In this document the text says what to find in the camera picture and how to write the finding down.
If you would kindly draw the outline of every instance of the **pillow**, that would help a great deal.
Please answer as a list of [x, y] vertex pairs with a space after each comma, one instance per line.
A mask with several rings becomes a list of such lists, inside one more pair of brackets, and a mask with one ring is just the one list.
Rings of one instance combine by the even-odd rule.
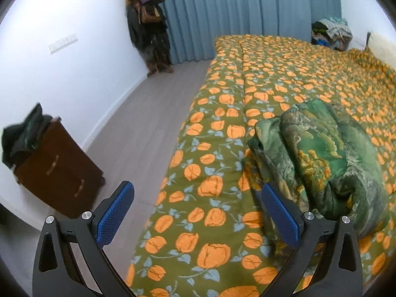
[[372, 32], [367, 46], [374, 56], [396, 70], [396, 43], [391, 42], [379, 33]]

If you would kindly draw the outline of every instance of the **curtain fold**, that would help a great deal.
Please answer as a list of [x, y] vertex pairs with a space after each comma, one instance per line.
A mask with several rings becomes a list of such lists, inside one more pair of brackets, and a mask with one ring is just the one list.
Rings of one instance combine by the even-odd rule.
[[341, 17], [341, 0], [166, 0], [173, 63], [210, 59], [221, 35], [311, 39], [311, 23]]

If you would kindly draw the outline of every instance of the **dark green cloth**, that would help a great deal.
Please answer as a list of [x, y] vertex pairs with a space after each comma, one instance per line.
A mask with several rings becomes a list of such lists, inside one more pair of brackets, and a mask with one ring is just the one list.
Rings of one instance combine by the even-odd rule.
[[302, 211], [338, 220], [348, 215], [359, 237], [389, 220], [376, 150], [341, 105], [319, 99], [261, 120], [248, 141], [264, 182], [275, 181]]

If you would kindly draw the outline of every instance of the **bed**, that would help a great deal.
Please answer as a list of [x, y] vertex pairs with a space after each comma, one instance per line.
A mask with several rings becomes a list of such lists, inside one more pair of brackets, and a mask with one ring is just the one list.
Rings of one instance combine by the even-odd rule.
[[[341, 103], [366, 130], [382, 167], [388, 224], [359, 240], [365, 289], [395, 250], [395, 71], [369, 49], [332, 51], [287, 37], [231, 35], [181, 127], [127, 284], [137, 296], [257, 297], [288, 254], [265, 235], [242, 159], [255, 123], [315, 97]], [[306, 287], [316, 259], [298, 290]]]

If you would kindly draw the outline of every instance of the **light switch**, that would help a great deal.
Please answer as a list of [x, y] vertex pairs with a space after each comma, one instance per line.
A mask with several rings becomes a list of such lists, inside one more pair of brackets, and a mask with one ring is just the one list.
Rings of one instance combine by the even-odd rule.
[[54, 54], [55, 52], [70, 46], [71, 44], [78, 41], [78, 37], [76, 33], [68, 35], [67, 37], [61, 38], [48, 46], [50, 54]]

